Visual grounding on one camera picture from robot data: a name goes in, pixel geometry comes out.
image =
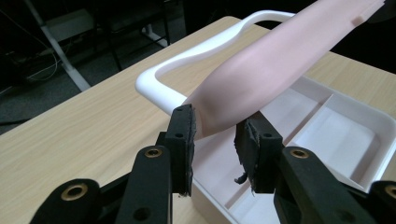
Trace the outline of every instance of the wooden tabletop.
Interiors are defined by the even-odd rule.
[[[68,180],[91,178],[103,186],[130,172],[137,151],[154,145],[169,122],[135,91],[137,76],[236,22],[232,17],[216,21],[1,135],[0,223],[28,223],[49,194]],[[231,47],[175,69],[163,82],[188,95],[221,62],[266,32],[253,26]],[[396,118],[394,74],[328,53],[306,75]],[[395,156],[384,178],[396,181]],[[174,223],[207,222],[190,198],[174,196]]]

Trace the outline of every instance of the white tray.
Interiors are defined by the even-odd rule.
[[[136,89],[167,114],[185,96],[157,80],[167,71],[229,46],[257,21],[285,21],[293,14],[260,11],[226,31],[142,73]],[[261,112],[284,138],[284,145],[314,151],[338,180],[367,191],[381,178],[396,149],[396,121],[306,77]],[[233,180],[243,167],[233,146],[234,127],[195,143],[192,199],[213,223],[278,223],[273,195],[253,195],[249,183]]]

